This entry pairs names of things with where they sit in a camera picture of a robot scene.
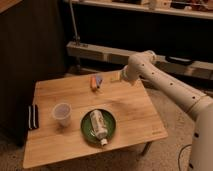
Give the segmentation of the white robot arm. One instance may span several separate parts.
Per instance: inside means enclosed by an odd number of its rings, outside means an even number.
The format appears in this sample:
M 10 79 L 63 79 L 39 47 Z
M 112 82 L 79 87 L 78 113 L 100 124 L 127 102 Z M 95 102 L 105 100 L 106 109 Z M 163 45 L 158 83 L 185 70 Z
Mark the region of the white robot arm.
M 213 171 L 213 98 L 154 65 L 151 51 L 134 53 L 118 72 L 118 80 L 134 84 L 140 76 L 161 90 L 195 122 L 188 171 Z

